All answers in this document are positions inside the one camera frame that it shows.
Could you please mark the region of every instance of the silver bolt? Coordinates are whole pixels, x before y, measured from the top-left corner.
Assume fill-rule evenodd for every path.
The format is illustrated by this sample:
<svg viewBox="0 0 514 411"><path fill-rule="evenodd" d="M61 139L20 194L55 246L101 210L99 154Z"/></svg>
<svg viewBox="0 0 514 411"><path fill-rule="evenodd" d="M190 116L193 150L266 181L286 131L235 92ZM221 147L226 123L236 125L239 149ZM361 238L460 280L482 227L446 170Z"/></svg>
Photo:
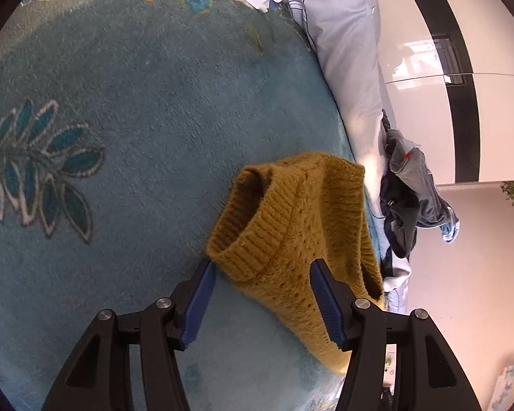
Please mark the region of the silver bolt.
<svg viewBox="0 0 514 411"><path fill-rule="evenodd" d="M419 320L426 320L429 315L424 309L415 309L415 317L419 318Z"/></svg>
<svg viewBox="0 0 514 411"><path fill-rule="evenodd" d="M160 298L156 302L156 307L159 309L167 309L168 307L171 307L171 300L169 298Z"/></svg>
<svg viewBox="0 0 514 411"><path fill-rule="evenodd" d="M112 317L112 311L110 309L103 309L101 312L97 314L97 318L101 321L110 320Z"/></svg>
<svg viewBox="0 0 514 411"><path fill-rule="evenodd" d="M369 300L366 300L365 298L358 298L354 304L358 309L367 309L369 306L371 306L371 303Z"/></svg>

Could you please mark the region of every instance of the ribbed cuff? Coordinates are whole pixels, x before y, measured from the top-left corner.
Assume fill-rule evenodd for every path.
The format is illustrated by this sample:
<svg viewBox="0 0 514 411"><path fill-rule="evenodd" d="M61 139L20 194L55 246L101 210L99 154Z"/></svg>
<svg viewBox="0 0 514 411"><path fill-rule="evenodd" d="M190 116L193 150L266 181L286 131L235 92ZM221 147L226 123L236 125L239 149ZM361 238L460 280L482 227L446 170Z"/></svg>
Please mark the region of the ribbed cuff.
<svg viewBox="0 0 514 411"><path fill-rule="evenodd" d="M299 182L300 172L273 164L247 166L234 180L206 247L234 282L249 281L277 254Z"/></svg>

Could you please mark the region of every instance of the wall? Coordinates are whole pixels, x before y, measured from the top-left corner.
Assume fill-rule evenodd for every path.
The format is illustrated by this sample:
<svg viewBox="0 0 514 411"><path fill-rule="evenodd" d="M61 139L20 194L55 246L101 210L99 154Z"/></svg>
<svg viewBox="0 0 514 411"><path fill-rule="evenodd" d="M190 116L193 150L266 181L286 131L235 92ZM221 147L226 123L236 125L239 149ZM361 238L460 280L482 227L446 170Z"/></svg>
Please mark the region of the wall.
<svg viewBox="0 0 514 411"><path fill-rule="evenodd" d="M514 212L498 184L441 195L461 231L448 245L439 230L419 230L408 308L429 311L485 409L500 369L514 363Z"/></svg>

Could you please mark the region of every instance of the mustard yellow sweater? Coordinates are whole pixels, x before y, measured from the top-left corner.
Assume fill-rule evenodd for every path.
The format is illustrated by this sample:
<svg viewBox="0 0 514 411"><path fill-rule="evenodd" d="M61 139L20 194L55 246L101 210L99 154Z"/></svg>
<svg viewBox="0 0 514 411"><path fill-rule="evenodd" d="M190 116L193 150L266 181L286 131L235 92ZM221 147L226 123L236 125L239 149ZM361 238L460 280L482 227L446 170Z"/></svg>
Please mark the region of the mustard yellow sweater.
<svg viewBox="0 0 514 411"><path fill-rule="evenodd" d="M273 310L324 365L350 354L329 340L308 280L324 258L357 297L382 306L382 280L366 225L364 168L325 154L246 166L207 244L242 292Z"/></svg>

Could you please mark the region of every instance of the blue gripper pad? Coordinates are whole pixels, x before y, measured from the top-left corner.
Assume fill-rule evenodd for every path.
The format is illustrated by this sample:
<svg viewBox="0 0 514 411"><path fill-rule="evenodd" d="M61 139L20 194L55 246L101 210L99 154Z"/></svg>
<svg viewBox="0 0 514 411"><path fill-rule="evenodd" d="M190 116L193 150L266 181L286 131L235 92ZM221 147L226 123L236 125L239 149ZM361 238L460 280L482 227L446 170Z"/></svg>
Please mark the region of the blue gripper pad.
<svg viewBox="0 0 514 411"><path fill-rule="evenodd" d="M310 265L310 287L313 289L314 298L318 303L329 339L342 349L347 343L343 331L343 314L329 288L322 269L316 261Z"/></svg>
<svg viewBox="0 0 514 411"><path fill-rule="evenodd" d="M190 343L196 340L200 330L201 321L208 308L209 299L215 287L215 265L209 261L198 286L194 290L183 322L183 332L181 334L181 344L187 348Z"/></svg>

